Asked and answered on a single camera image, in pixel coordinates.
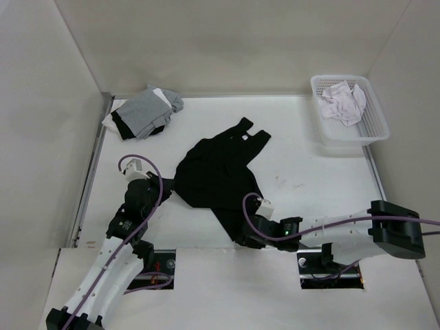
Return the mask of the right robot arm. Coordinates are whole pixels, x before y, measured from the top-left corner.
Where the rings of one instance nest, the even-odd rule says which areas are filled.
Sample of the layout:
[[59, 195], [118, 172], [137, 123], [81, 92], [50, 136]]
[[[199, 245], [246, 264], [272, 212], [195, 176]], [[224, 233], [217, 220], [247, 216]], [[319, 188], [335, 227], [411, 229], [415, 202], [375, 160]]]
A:
[[425, 257], [419, 214], [376, 200], [369, 208], [342, 217], [289, 217], [270, 221], [273, 208], [254, 195], [242, 201], [244, 245], [297, 252], [320, 248], [319, 264], [327, 272], [360, 259], [388, 254], [398, 259]]

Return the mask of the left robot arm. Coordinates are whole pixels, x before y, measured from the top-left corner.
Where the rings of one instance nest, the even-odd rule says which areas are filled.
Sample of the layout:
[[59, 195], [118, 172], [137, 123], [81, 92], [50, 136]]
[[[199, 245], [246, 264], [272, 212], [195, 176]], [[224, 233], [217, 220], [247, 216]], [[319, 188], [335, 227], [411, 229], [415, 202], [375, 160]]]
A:
[[105, 329], [131, 282], [154, 266], [154, 246], [143, 240], [148, 221], [173, 189], [173, 179], [148, 172], [132, 179], [109, 223], [102, 247], [82, 283], [61, 309], [51, 309], [48, 329]]

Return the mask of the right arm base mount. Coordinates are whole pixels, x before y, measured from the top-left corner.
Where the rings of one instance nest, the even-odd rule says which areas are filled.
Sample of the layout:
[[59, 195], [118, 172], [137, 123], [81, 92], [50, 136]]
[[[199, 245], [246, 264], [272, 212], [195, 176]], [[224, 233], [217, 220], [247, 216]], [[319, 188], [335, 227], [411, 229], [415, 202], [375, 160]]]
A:
[[324, 263], [321, 250], [299, 250], [296, 256], [302, 289], [364, 289], [359, 263]]

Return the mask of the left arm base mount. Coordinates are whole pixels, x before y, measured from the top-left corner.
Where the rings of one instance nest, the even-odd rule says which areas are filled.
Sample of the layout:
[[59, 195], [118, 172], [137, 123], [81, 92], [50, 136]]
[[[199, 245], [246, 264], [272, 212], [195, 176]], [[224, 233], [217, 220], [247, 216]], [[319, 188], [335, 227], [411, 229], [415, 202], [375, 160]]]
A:
[[144, 264], [143, 270], [132, 280], [127, 289], [146, 287], [174, 289], [176, 263], [176, 250], [155, 250], [153, 260]]

